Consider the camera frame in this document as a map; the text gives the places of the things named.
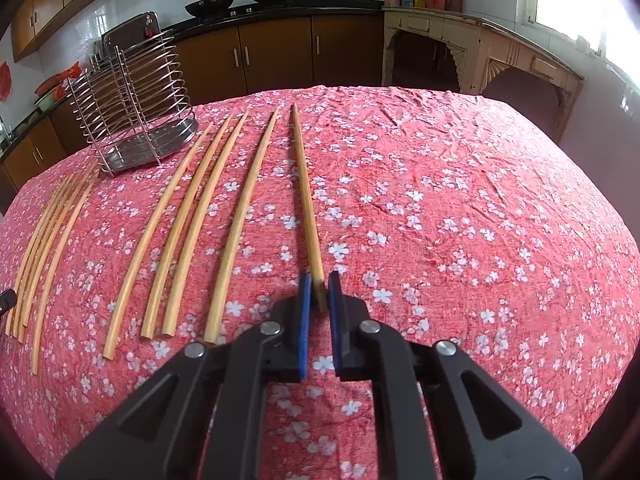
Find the brown lower kitchen cabinets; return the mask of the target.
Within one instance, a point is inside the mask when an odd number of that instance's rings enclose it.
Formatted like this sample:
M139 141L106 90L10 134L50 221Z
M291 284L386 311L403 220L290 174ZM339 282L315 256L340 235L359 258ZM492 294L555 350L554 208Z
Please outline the brown lower kitchen cabinets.
M238 6L216 18L192 18L161 32L174 37L194 113L201 104L265 90L314 84L377 86L382 80L382 8L373 1L292 0L271 8ZM103 49L85 70L102 58ZM67 81L53 110L2 154L4 170L16 188L35 174L38 165L50 167L83 148L91 148L95 155L75 118L68 90L78 77Z

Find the pink floral tablecloth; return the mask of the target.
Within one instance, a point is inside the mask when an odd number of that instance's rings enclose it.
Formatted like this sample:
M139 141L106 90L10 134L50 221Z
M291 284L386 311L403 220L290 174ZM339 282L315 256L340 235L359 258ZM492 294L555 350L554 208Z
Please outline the pink floral tablecloth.
M294 294L307 263L296 104L326 272L419 344L454 340L568 448L587 437L639 340L639 251L623 219L547 136L479 96L396 88L270 91L200 106L207 130L160 166L99 176L70 232L30 371L43 266L20 344L1 339L1 411L54 471L65 453L204 334L235 205L279 115L234 260L218 342ZM21 189L1 223L15 286L58 182Z

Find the wooden chopstick group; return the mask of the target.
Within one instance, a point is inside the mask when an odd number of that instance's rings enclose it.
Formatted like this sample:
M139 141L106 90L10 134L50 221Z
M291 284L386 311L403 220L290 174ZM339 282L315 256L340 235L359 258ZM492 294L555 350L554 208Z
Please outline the wooden chopstick group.
M25 311L26 308L26 304L27 304L27 293L29 291L29 287L30 287L30 281L32 280L32 270L34 270L34 267L37 263L37 260L39 258L38 256L38 252L40 251L40 246L43 243L43 239L46 237L48 229L49 229L49 224L52 221L52 218L54 216L54 213L56 211L56 207L58 206L58 203L66 197L66 193L68 188L77 180L77 176L76 174L72 174L70 177L70 180L68 181L68 187L60 194L60 196L58 196L58 200L56 201L53 210L52 210L52 214L50 215L49 221L47 222L46 226L44 227L43 231L42 231L42 235L40 237L39 242L36 245L36 250L35 250L35 255L32 257L32 263L29 266L29 270L27 273L27 281L26 281L26 288L25 288L25 293L24 293L24 297L23 297L23 301L22 301L22 307L21 307L21 314L20 314L20 322L18 323L18 333L17 333L17 341L22 344L24 342L25 339L25 327L22 324L22 314Z
M87 182L81 188L80 193L76 198L72 199L70 206L66 208L66 213L62 216L62 219L66 221L65 228L58 238L58 244L55 247L55 251L53 253L50 266L48 269L48 274L46 276L46 280L43 284L43 291L40 298L40 304L38 307L36 325L34 330L34 342L32 343L32 360L30 361L30 371L34 376L38 374L39 370L39 361L40 361L40 346L41 339L43 333L43 323L44 323L44 315L47 311L47 305L49 302L49 297L53 285L53 280L55 278L55 273L58 270L58 265L60 264L63 252L65 250L65 246L67 244L68 239L70 238L70 232L79 217L80 211L86 202L93 185L96 183L96 180L99 179L99 171L94 170L92 175L88 177Z
M22 324L26 328L29 323L30 314L32 313L32 303L34 302L35 294L37 291L37 287L40 281L40 276L42 273L42 269L44 264L47 261L49 252L51 250L51 246L53 241L55 240L56 234L58 234L58 230L60 229L60 225L63 221L62 216L66 213L66 208L70 206L73 198L76 198L81 188L87 182L88 177L92 175L94 171L93 166L90 166L87 170L85 170L82 174L76 174L77 180L68 188L66 197L63 198L56 207L56 211L52 218L51 223L49 224L49 229L46 237L43 239L43 243L40 246L40 251L38 252L38 260L32 270L32 280L30 281L29 291L27 293L27 304L24 313L22 314Z
M8 336L12 336L14 338L17 337L18 333L18 323L20 322L20 314L22 301L26 288L27 281L27 273L29 270L29 266L32 263L32 257L35 255L36 245L40 240L42 235L42 231L49 221L50 215L52 214L53 207L58 200L58 196L68 187L69 177L62 179L58 182L58 187L52 193L50 200L47 203L46 208L44 208L43 213L41 214L34 232L32 233L32 237L30 238L27 247L25 249L20 267L18 268L17 277L15 281L15 291L17 294L17 304L12 309L8 320L6 321L6 334Z

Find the wooden chopstick left group outer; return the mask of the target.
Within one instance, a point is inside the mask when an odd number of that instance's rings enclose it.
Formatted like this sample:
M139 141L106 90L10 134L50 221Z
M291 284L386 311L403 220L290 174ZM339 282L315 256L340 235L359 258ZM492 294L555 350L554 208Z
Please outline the wooden chopstick left group outer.
M27 273L29 270L29 266L32 263L32 257L35 255L36 245L40 240L42 235L42 231L49 221L50 215L52 214L53 207L58 200L58 196L68 187L69 177L62 179L58 182L58 187L52 193L50 200L47 203L46 208L44 208L43 213L41 214L34 232L32 233L32 237L30 238L27 247L25 249L20 267L18 268L17 277L15 281L15 291L17 294L17 304L12 309L8 320L6 321L6 334L8 336L12 336L14 338L17 337L18 333L18 323L20 322L20 314L22 301L26 288L27 281Z

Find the wooden chopstick left group inner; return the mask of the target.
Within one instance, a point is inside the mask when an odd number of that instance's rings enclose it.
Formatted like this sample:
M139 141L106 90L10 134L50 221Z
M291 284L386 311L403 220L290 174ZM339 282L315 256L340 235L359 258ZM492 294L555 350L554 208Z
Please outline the wooden chopstick left group inner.
M55 247L55 251L53 253L50 266L48 269L48 274L46 276L46 280L43 284L43 291L40 298L40 304L38 307L36 325L34 330L34 342L32 343L32 360L30 361L30 371L34 376L38 374L39 370L39 361L40 361L40 346L41 339L43 333L43 323L44 323L44 315L47 311L47 305L49 302L49 297L53 285L53 280L55 278L55 273L58 270L58 265L60 264L63 252L65 250L65 246L67 244L68 239L70 238L70 232L79 217L80 211L86 202L93 185L96 183L96 180L99 179L99 171L94 170L92 175L88 177L87 182L81 188L80 193L76 198L72 199L70 206L66 208L66 213L62 216L62 219L66 221L65 228L58 238L58 244Z

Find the cream wooden side table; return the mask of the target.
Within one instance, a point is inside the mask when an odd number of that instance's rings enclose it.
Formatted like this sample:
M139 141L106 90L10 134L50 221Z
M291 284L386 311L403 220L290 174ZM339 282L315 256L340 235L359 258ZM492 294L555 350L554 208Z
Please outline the cream wooden side table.
M410 32L442 42L456 66L460 90L478 96L488 84L509 68L517 68L552 84L560 97L560 109L550 138L560 142L575 101L582 91L583 76L536 42L495 22L470 14L384 6L382 84L393 79L398 32Z

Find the black wok on stove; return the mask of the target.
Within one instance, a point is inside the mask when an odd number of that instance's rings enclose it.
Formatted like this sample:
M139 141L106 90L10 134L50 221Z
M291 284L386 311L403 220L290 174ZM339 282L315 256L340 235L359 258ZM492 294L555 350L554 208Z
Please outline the black wok on stove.
M187 4L184 10L194 18L211 18L226 12L232 3L234 0L198 0Z

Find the steel tray leaning on wall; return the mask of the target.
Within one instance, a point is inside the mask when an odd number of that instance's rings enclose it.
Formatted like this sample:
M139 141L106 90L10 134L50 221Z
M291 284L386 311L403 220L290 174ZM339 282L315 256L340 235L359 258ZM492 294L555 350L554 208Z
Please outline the steel tray leaning on wall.
M116 49L129 49L160 33L160 23L153 11L144 12L108 30L102 36L105 56L111 56Z

